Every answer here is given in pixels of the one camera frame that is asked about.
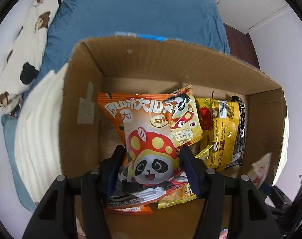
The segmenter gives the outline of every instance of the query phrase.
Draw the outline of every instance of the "white cabinet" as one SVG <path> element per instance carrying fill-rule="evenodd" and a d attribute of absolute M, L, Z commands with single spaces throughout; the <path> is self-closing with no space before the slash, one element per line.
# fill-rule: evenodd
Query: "white cabinet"
<path fill-rule="evenodd" d="M 215 0 L 222 21 L 248 33 L 254 26 L 288 8 L 285 0 Z"/>

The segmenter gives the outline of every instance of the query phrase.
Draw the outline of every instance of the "white striped fabric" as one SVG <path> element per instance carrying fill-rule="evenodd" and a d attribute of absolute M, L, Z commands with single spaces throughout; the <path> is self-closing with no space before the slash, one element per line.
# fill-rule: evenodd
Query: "white striped fabric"
<path fill-rule="evenodd" d="M 59 153 L 59 119 L 64 76 L 68 64 L 50 71 L 29 94 L 15 134 L 15 160 L 31 199 L 40 202 L 62 173 Z"/>

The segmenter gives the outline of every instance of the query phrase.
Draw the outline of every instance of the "blue blanket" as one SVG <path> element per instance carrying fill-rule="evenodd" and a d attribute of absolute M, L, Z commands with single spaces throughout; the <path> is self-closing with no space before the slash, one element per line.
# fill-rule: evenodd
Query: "blue blanket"
<path fill-rule="evenodd" d="M 5 145 L 7 150 L 8 159 L 10 161 L 10 168 L 13 173 L 14 184 L 16 188 L 17 196 L 21 204 L 29 211 L 34 212 L 36 209 L 35 203 L 32 201 L 17 169 L 15 161 L 15 130 L 17 126 L 17 118 L 10 115 L 2 116 L 2 126 L 5 138 Z"/>
<path fill-rule="evenodd" d="M 214 0 L 64 0 L 49 28 L 43 64 L 32 88 L 49 70 L 58 71 L 81 39 L 116 32 L 181 39 L 229 53 Z"/>

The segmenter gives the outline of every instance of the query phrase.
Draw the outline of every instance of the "bear-print pillow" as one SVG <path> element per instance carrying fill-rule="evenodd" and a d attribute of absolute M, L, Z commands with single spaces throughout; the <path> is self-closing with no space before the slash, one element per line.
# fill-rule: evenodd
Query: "bear-print pillow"
<path fill-rule="evenodd" d="M 63 0 L 34 0 L 0 78 L 0 108 L 11 113 L 39 73 L 47 32 Z"/>

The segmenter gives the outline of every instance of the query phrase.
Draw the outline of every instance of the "white wall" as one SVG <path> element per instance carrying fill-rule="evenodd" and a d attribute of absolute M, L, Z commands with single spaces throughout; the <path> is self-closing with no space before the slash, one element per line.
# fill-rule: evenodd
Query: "white wall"
<path fill-rule="evenodd" d="M 261 70 L 284 89 L 289 113 L 288 155 L 276 185 L 294 199 L 302 175 L 302 22 L 289 8 L 249 35 Z"/>
<path fill-rule="evenodd" d="M 0 25 L 0 73 L 33 0 L 19 0 Z M 15 239 L 22 237 L 31 217 L 18 200 L 7 157 L 0 111 L 0 220 Z"/>

